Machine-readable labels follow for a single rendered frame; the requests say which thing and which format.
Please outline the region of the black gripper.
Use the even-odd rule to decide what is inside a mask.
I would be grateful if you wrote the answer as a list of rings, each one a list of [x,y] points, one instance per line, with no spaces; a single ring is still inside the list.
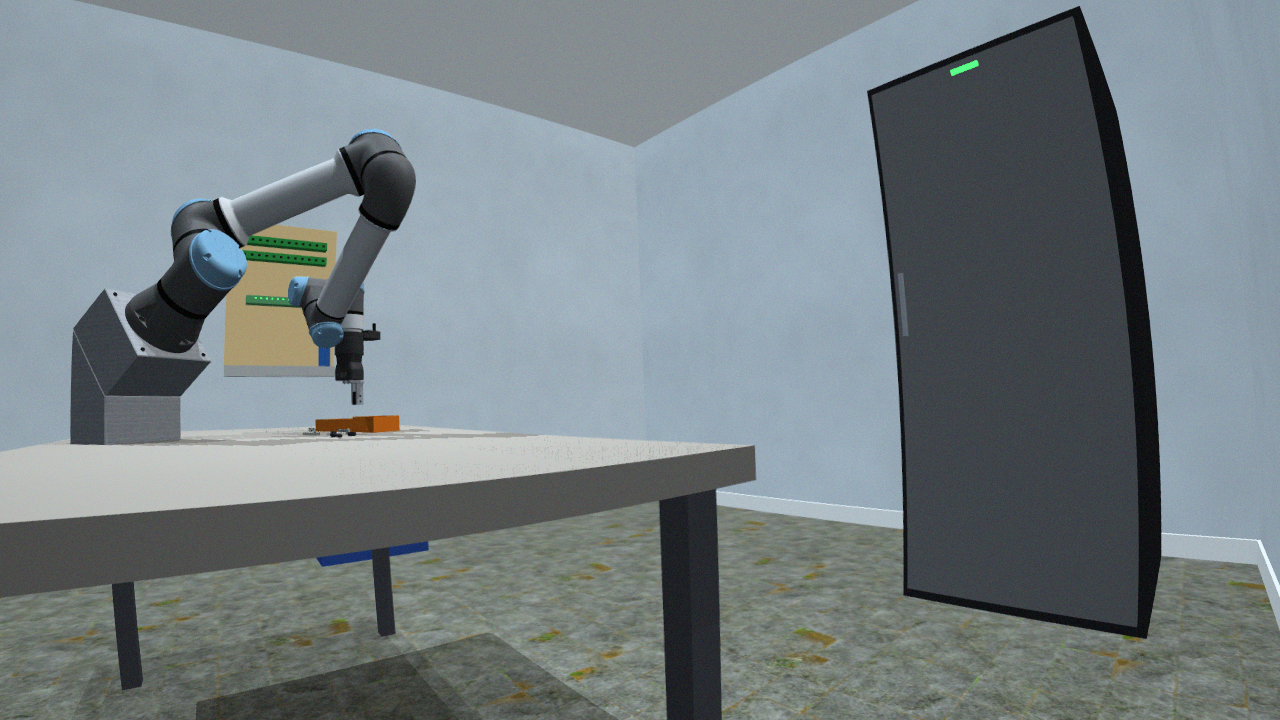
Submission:
[[[346,314],[342,322],[343,340],[335,346],[337,369],[335,380],[351,384],[352,405],[364,405],[364,341],[381,340],[381,332],[364,331],[364,315]]]

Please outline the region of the orange rack of labelled bins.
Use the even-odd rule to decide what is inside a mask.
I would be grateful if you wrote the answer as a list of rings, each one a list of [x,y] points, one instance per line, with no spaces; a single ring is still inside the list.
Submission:
[[[326,430],[339,430],[349,429],[349,432],[388,432],[388,430],[401,430],[399,415],[398,416],[353,416],[353,420],[348,419],[329,419],[329,420],[315,420],[316,432]]]

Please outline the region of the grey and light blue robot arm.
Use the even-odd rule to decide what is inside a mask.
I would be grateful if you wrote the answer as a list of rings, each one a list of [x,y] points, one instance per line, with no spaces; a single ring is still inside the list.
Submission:
[[[302,307],[314,345],[339,345],[346,314],[364,315],[364,281],[413,199],[415,170],[396,142],[385,131],[364,129],[316,167],[234,200],[193,199],[180,205],[172,219],[174,263],[125,305],[131,328],[156,348],[187,352],[205,318],[244,275],[241,249],[251,234],[347,193],[364,195],[358,222],[328,281],[294,277],[288,288],[289,304]]]

